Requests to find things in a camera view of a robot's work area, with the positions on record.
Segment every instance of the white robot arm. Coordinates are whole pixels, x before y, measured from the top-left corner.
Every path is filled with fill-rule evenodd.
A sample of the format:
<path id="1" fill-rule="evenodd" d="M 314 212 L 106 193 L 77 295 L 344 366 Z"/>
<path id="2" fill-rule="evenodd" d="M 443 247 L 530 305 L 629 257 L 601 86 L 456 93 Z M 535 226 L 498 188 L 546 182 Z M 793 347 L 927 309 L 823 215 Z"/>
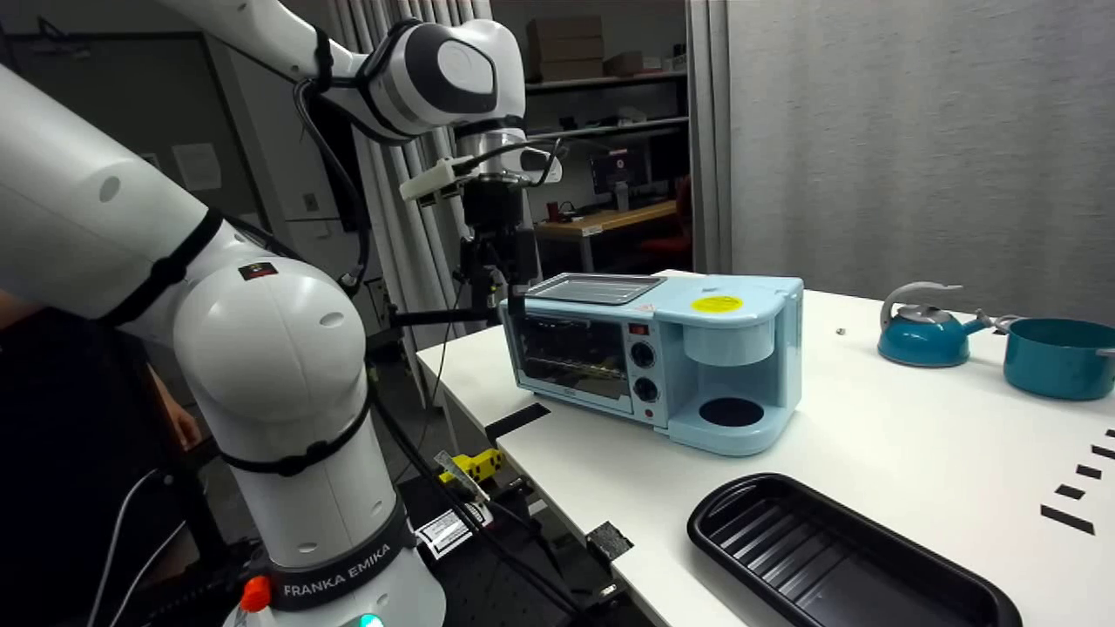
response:
<path id="1" fill-rule="evenodd" d="M 358 55 L 275 0 L 168 5 L 316 84 L 379 139 L 445 122 L 519 133 L 524 61 L 495 22 L 401 24 Z M 322 50 L 330 79 L 316 79 Z M 368 334 L 336 279 L 255 247 L 4 65 L 0 110 L 0 286 L 177 353 L 261 531 L 275 625 L 443 625 L 443 590 L 410 546 L 368 423 Z"/>

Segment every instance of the black tray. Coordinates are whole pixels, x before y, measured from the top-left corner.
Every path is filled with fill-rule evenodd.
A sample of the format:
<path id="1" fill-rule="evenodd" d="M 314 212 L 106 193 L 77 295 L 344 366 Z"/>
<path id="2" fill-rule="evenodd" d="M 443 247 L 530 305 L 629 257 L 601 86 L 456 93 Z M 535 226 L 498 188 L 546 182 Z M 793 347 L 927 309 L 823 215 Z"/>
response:
<path id="1" fill-rule="evenodd" d="M 689 540 L 794 625 L 1020 625 L 998 586 L 781 475 L 708 493 Z"/>

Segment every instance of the white table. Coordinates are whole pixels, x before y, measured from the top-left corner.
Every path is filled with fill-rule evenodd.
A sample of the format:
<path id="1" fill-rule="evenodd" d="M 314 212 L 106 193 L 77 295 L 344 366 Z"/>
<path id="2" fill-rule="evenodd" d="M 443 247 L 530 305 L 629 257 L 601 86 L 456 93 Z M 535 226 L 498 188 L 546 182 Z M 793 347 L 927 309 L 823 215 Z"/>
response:
<path id="1" fill-rule="evenodd" d="M 1115 621 L 1115 399 L 1060 403 L 1011 389 L 1003 334 L 971 334 L 961 369 L 903 369 L 875 354 L 877 302 L 804 295 L 804 396 L 762 457 L 723 460 L 642 425 L 550 403 L 498 448 L 578 533 L 615 522 L 633 546 L 617 574 L 664 625 L 773 625 L 689 540 L 694 506 L 743 475 L 788 475 L 999 586 L 1030 627 Z M 422 363 L 441 372 L 443 347 Z M 538 403 L 512 378 L 506 334 L 445 345 L 443 382 L 473 425 Z M 1055 506 L 1093 535 L 1040 514 Z"/>

